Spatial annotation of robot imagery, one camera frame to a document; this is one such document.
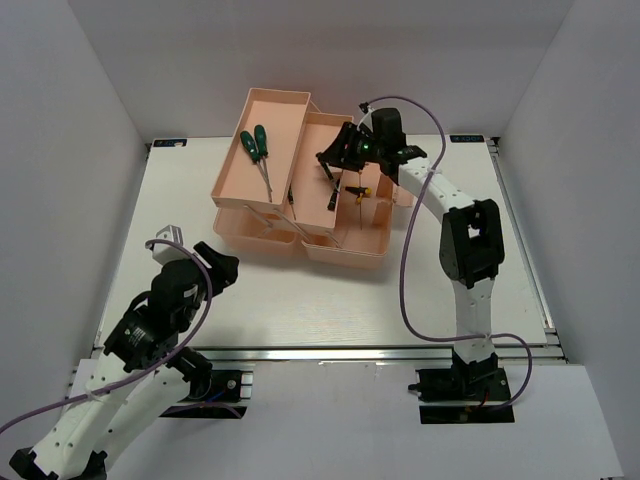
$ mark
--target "green screwdriver handle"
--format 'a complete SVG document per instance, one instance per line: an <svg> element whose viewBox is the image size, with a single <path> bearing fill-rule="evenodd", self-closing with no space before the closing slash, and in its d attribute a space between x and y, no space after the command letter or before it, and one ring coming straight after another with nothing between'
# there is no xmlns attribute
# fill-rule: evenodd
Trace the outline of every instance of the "green screwdriver handle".
<svg viewBox="0 0 640 480"><path fill-rule="evenodd" d="M240 132L240 141L242 142L242 146L247 151L253 163L258 163L260 161L260 154L258 153L258 149L256 148L256 142L253 141L253 137L249 132L243 130Z"/></svg>
<svg viewBox="0 0 640 480"><path fill-rule="evenodd" d="M256 137L256 143L258 144L258 153L261 157L268 157L267 151L267 132L262 125L256 125L253 129L253 135Z"/></svg>

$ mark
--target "white tabletop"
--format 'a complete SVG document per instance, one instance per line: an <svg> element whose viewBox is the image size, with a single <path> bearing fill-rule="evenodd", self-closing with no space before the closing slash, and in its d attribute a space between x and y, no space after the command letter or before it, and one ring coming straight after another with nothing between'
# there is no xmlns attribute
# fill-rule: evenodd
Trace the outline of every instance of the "white tabletop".
<svg viewBox="0 0 640 480"><path fill-rule="evenodd" d="M518 385L526 367L507 367ZM158 419L110 480L585 480L622 475L584 367L536 366L515 423L421 425L410 364L264 362L242 420Z"/></svg>
<svg viewBox="0 0 640 480"><path fill-rule="evenodd" d="M199 347L346 347L423 344L405 329L398 306L398 272L409 209L394 213L384 266L362 271L231 251L213 232L216 207L210 192L230 138L190 138L185 147L152 148L116 277L105 306L102 344L131 299L147 290L160 268L144 242L167 224L180 226L185 245L205 241L240 258L238 281L216 297L209 319L192 345ZM409 136L435 159L439 138ZM493 295L494 332L513 332L545 343L544 322L520 255L487 146L449 144L441 168L460 189L492 198L501 209L506 259ZM414 326L432 336L455 334L450 280L438 261L440 225L423 209L413 234L407 269L408 312Z"/></svg>

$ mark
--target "small screwdriver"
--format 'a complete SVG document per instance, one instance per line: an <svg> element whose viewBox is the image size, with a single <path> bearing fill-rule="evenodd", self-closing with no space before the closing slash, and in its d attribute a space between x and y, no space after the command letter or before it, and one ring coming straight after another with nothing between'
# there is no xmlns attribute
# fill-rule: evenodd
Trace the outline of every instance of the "small screwdriver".
<svg viewBox="0 0 640 480"><path fill-rule="evenodd" d="M264 183L267 186L267 194L269 195L269 202L270 203L273 202L273 199L271 198L271 185L269 185L269 180L267 179L265 172L262 170L262 165L260 164L260 153L258 152L256 143L254 142L253 137L249 132L247 132L246 130L243 130L242 132L240 132L240 141L242 142L242 146L244 147L246 152L249 154L249 158L251 158L251 161L253 162L253 164L258 167L258 170L260 170L262 179L264 180Z"/></svg>
<svg viewBox="0 0 640 480"><path fill-rule="evenodd" d="M291 191L291 185L289 185L289 192L287 193L287 199L289 200L289 205L291 205L291 212L293 213L293 219L298 220L296 218L296 211L293 208L293 191Z"/></svg>
<svg viewBox="0 0 640 480"><path fill-rule="evenodd" d="M262 159L262 166L264 168L264 174L267 177L267 183L269 184L269 190L271 190L271 180L269 179L269 170L267 169L267 157L269 151L267 150L267 131L262 125L256 125L253 129L253 136L258 144L258 154Z"/></svg>
<svg viewBox="0 0 640 480"><path fill-rule="evenodd" d="M356 195L356 205L360 206L360 230L362 230L362 199L371 195L371 189L369 187L344 187L345 191Z"/></svg>

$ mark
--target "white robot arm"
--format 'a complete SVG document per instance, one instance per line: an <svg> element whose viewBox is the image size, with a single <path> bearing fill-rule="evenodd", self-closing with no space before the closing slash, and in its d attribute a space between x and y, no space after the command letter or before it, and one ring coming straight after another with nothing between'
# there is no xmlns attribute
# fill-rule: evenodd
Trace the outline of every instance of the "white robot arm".
<svg viewBox="0 0 640 480"><path fill-rule="evenodd" d="M398 184L416 197L424 185L431 162L418 157L409 160L398 169ZM452 209L464 211L475 209L476 202L466 193L456 188L439 172L434 172L422 204L442 224L445 214ZM495 277L486 277L474 282L471 288L459 279L452 279L456 302L456 336L484 335L486 340L458 340L454 343L454 351L466 364L482 362L491 358L495 349L489 336L491 335L491 292Z"/></svg>
<svg viewBox="0 0 640 480"><path fill-rule="evenodd" d="M182 243L169 226L157 238ZM238 259L215 252L203 242L194 247L218 295L238 276ZM165 365L127 385L108 390L156 364L178 344L178 335L207 295L196 264L176 249L156 245L153 258L163 265L151 290L138 295L105 341L96 369L86 383L89 399L72 405L53 429L32 448L18 450L11 467L26 480L101 480L124 449L165 410L189 397L227 390L200 353L185 347ZM128 398L138 384L147 385ZM103 395L91 392L107 388Z"/></svg>
<svg viewBox="0 0 640 480"><path fill-rule="evenodd" d="M432 173L422 203L442 225L440 264L453 283L456 303L457 338L447 388L459 392L456 398L478 397L498 372L490 339L491 292L504 261L498 206L493 200L471 198L442 174L431 172L426 153L407 146L397 109L375 110L371 120L373 130L362 122L345 122L334 142L318 153L318 161L356 172L366 163L377 163L384 175L416 197ZM428 397L421 393L421 398Z"/></svg>

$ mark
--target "white enclosure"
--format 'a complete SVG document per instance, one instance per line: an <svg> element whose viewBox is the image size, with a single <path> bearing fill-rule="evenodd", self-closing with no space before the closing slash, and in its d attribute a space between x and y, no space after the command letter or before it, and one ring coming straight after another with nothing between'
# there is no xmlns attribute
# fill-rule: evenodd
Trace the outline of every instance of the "white enclosure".
<svg viewBox="0 0 640 480"><path fill-rule="evenodd" d="M71 0L138 131L229 136L250 87L352 114L381 94L500 135L570 0ZM419 113L407 133L432 133Z"/></svg>
<svg viewBox="0 0 640 480"><path fill-rule="evenodd" d="M446 130L502 136L562 344L640 479L638 32L635 0L4 0L0 424L62 397L89 354L144 142L230 135L253 86L310 91L336 113L395 93ZM0 438L0 475L53 418Z"/></svg>

